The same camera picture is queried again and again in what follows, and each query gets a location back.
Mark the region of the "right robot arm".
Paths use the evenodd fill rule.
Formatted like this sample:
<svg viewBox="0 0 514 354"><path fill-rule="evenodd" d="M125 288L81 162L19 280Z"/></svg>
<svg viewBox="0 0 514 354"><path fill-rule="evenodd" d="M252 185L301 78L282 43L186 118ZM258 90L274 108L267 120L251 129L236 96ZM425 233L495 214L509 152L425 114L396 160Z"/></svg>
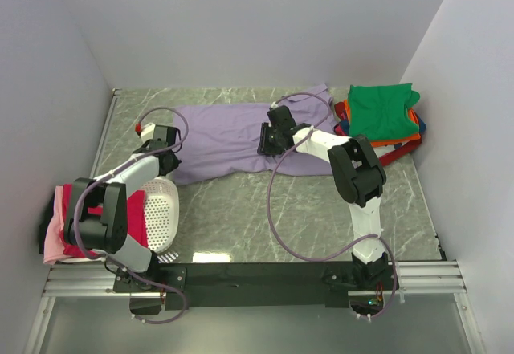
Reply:
<svg viewBox="0 0 514 354"><path fill-rule="evenodd" d="M329 164L336 190L349 206L353 228L352 268L343 281L370 289L383 280L389 256L381 241L380 206L386 173L365 136L337 136L310 124L298 124L289 108L274 105L261 125L258 153L280 156L303 153Z"/></svg>

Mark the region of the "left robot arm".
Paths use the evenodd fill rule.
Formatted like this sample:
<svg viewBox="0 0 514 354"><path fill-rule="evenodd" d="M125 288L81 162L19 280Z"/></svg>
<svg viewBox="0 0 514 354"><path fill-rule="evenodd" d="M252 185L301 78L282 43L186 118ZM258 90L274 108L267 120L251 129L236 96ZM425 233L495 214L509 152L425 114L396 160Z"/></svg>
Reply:
<svg viewBox="0 0 514 354"><path fill-rule="evenodd" d="M104 258L142 291L155 289L162 273L158 255L172 244L178 228L179 198L168 178L179 165L180 129L137 127L142 146L113 171L71 184L63 229L66 244L89 259Z"/></svg>

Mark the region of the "lavender t shirt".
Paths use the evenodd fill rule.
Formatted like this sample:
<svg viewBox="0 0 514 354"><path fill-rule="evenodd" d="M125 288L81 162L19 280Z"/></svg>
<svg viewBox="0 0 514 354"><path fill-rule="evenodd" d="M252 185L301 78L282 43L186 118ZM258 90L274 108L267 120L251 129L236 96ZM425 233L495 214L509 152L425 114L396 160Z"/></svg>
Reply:
<svg viewBox="0 0 514 354"><path fill-rule="evenodd" d="M271 103L240 103L179 106L189 132L178 152L181 164L173 172L176 185L224 177L235 172L273 170L279 157L257 153L261 124L267 121ZM316 124L327 114L320 100L306 95L283 101L297 124ZM303 153L292 153L278 168L289 176L332 174L328 162Z"/></svg>

